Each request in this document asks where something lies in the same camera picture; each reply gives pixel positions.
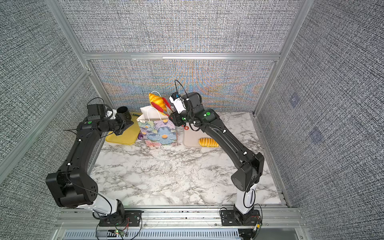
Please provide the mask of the floral paper gift bag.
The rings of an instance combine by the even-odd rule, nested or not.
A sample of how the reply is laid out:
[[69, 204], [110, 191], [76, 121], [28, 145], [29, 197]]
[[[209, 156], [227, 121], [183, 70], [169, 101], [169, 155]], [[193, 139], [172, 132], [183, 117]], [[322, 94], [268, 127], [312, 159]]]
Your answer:
[[[157, 91], [151, 93], [161, 96]], [[168, 116], [158, 112], [151, 106], [151, 103], [149, 106], [142, 107], [141, 112], [137, 122], [148, 147], [176, 146], [178, 144], [176, 127]]]

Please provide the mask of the yellow striped bread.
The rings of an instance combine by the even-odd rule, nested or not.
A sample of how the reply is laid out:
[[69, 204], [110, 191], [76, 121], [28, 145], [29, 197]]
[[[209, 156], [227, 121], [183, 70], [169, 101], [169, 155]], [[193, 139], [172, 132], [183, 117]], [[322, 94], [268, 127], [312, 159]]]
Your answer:
[[219, 144], [212, 138], [200, 138], [199, 145], [205, 148], [218, 148]]
[[161, 107], [164, 111], [167, 110], [166, 103], [164, 102], [164, 100], [161, 96], [157, 96], [155, 94], [149, 93], [149, 100], [150, 100], [151, 104], [154, 103], [154, 104], [158, 105], [159, 107]]

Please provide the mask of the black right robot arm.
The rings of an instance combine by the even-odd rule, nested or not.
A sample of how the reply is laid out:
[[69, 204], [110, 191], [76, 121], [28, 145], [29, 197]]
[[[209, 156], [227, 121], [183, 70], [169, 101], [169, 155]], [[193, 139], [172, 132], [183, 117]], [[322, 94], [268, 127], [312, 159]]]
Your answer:
[[175, 126], [195, 126], [196, 130], [215, 140], [232, 160], [237, 171], [231, 180], [238, 189], [234, 217], [240, 223], [244, 222], [254, 210], [256, 186], [263, 175], [265, 157], [245, 147], [213, 109], [204, 108], [200, 94], [192, 92], [182, 96], [175, 92], [170, 96], [170, 102], [175, 109], [169, 119]]

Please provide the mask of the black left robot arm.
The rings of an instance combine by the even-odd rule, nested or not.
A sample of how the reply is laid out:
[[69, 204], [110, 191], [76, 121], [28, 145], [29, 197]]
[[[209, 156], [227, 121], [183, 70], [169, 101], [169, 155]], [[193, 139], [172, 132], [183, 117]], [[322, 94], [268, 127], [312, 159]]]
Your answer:
[[119, 209], [119, 201], [99, 194], [97, 183], [89, 176], [88, 166], [96, 143], [104, 133], [121, 135], [133, 125], [131, 117], [118, 115], [115, 119], [85, 118], [76, 128], [76, 139], [64, 163], [46, 177], [46, 184], [59, 207], [75, 209], [89, 205], [107, 216]]

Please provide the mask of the beige bread tray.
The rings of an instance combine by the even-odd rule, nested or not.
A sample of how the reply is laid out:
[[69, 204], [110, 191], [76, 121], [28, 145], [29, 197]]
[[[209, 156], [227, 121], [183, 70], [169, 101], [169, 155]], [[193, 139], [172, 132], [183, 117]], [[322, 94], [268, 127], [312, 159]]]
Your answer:
[[199, 145], [200, 138], [211, 138], [206, 133], [199, 131], [193, 131], [189, 126], [184, 127], [184, 139], [183, 144], [186, 147], [204, 148]]

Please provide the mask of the yellow striped bread front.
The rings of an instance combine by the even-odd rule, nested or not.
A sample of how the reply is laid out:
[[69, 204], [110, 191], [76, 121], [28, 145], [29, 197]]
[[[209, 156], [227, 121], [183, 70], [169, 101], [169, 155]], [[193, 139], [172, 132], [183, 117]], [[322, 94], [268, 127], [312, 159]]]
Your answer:
[[200, 138], [199, 145], [205, 148], [218, 148], [219, 144], [212, 138]]

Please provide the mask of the black cup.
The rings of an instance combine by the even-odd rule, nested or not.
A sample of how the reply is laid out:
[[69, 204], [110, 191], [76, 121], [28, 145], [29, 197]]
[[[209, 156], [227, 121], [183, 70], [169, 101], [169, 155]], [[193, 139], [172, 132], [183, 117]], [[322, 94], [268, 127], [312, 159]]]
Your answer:
[[130, 122], [132, 120], [132, 116], [127, 107], [119, 107], [117, 109], [116, 118], [119, 118], [121, 121]]

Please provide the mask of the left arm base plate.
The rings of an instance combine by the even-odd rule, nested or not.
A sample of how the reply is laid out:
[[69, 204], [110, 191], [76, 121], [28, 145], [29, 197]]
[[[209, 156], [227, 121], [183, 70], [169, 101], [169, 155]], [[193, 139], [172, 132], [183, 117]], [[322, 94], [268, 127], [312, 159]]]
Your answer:
[[100, 227], [139, 227], [141, 224], [142, 211], [125, 211], [123, 214], [114, 213], [102, 216], [99, 221]]

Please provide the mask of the aluminium front rail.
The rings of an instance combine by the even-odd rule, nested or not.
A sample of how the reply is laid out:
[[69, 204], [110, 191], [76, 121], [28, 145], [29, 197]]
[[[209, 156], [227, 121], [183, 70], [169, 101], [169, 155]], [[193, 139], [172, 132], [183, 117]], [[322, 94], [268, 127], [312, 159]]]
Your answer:
[[[281, 205], [256, 206], [263, 214], [263, 228], [304, 229], [308, 225], [297, 208]], [[221, 228], [220, 206], [138, 206], [126, 208], [127, 212], [141, 211], [144, 229], [196, 229]], [[83, 209], [62, 210], [54, 227], [58, 229], [94, 229], [99, 223], [91, 211]]]

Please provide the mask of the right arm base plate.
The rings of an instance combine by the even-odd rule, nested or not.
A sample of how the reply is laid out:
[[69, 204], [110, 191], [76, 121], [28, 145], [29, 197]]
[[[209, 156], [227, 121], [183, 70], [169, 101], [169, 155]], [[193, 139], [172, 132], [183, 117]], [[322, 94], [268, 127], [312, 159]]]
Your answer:
[[219, 211], [222, 225], [230, 226], [255, 226], [262, 223], [261, 213], [258, 210], [250, 210], [243, 215], [238, 210], [227, 210], [225, 208]]

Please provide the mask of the aluminium cage frame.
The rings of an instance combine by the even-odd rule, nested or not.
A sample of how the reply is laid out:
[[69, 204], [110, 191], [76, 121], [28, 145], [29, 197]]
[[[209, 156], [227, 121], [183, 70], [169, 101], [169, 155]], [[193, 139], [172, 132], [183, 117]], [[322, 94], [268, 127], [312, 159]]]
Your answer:
[[1, 1], [1, 239], [46, 240], [61, 208], [45, 182], [68, 154], [87, 101], [135, 111], [147, 92], [200, 92], [218, 111], [254, 109], [261, 90], [206, 91], [226, 79], [193, 71], [230, 59], [193, 54], [281, 54], [303, 1]]

